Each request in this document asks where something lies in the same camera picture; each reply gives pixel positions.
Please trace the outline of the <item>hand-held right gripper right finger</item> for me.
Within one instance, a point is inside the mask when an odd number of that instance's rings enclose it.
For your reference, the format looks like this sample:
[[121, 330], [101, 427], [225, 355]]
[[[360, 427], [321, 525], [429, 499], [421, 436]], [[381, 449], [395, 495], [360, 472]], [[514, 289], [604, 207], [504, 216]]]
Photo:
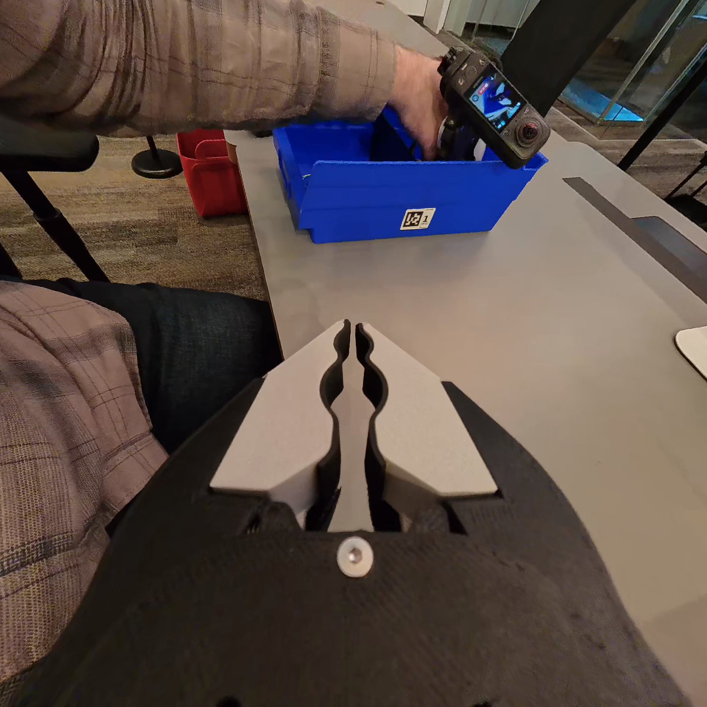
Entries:
[[364, 460], [373, 525], [498, 491], [443, 381], [372, 325], [356, 326], [362, 390], [373, 405]]

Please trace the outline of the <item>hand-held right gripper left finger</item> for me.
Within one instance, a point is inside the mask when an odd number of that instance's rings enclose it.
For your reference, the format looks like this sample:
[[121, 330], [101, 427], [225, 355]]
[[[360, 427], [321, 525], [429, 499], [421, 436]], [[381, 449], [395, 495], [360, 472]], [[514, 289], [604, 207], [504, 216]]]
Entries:
[[351, 323], [339, 321], [262, 380], [210, 482], [220, 493], [287, 504], [300, 525], [330, 521], [340, 483], [340, 429]]

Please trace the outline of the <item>blue plastic bin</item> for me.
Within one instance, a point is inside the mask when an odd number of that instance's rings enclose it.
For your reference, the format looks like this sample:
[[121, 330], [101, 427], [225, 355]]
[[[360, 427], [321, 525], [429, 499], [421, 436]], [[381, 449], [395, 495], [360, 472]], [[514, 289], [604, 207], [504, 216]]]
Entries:
[[293, 222], [317, 244], [490, 231], [548, 163], [537, 154], [512, 170], [490, 148], [480, 161], [420, 161], [390, 108], [365, 124], [290, 124], [273, 140]]

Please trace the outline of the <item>person's left hand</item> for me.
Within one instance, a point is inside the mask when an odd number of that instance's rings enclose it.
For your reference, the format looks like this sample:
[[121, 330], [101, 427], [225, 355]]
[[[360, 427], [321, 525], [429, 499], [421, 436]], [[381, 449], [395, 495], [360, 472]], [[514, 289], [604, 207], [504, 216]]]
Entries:
[[430, 58], [395, 47], [395, 75], [388, 101], [426, 161], [437, 159], [437, 138], [448, 105], [440, 92], [438, 67], [442, 57]]

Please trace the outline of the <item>black office chair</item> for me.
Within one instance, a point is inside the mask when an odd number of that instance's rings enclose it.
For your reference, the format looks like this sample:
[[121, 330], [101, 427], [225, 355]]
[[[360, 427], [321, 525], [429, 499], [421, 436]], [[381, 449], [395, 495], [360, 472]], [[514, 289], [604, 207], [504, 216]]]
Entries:
[[501, 56], [502, 71], [541, 116], [634, 1], [539, 1]]

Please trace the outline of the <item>person's dark trouser leg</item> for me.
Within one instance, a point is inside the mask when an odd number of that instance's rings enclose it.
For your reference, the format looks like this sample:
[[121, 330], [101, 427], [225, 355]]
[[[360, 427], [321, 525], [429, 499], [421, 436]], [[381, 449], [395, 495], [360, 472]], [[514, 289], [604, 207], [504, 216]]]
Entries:
[[169, 455], [283, 360], [266, 301], [158, 284], [27, 284], [88, 300], [128, 322], [153, 434]]

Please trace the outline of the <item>red storage box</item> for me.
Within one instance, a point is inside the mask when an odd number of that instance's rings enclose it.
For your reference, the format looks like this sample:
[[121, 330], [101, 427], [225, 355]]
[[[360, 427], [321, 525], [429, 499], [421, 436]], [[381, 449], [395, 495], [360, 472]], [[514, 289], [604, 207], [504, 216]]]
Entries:
[[176, 135], [184, 178], [202, 218], [244, 215], [247, 200], [237, 163], [231, 161], [221, 129]]

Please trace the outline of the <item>white stand base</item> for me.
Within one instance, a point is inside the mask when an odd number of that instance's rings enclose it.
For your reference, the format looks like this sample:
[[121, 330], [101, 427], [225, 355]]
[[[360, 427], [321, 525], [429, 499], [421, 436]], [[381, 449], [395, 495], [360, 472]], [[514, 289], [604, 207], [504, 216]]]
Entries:
[[680, 330], [674, 337], [675, 347], [694, 370], [706, 380], [706, 332], [707, 327]]

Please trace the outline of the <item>black round stand base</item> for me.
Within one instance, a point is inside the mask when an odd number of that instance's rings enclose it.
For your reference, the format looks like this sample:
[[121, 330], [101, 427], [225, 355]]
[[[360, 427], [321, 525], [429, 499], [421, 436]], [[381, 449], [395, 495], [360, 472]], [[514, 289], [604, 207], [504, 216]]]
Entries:
[[172, 150], [159, 148], [153, 136], [146, 136], [148, 147], [131, 159], [131, 169], [143, 178], [166, 180], [183, 172], [180, 156]]

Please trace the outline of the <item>black metal post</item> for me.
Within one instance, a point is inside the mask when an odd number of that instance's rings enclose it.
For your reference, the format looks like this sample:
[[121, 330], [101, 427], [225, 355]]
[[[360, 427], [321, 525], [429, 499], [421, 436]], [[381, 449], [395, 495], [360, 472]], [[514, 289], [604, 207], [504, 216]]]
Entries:
[[706, 80], [706, 45], [701, 50], [694, 67], [688, 71], [688, 78], [681, 80], [679, 90], [672, 94], [669, 101], [662, 107], [649, 126], [636, 140], [629, 151], [618, 162], [617, 167], [626, 172], [643, 152], [654, 142], [660, 132], [670, 123], [685, 102], [692, 97], [699, 86]]

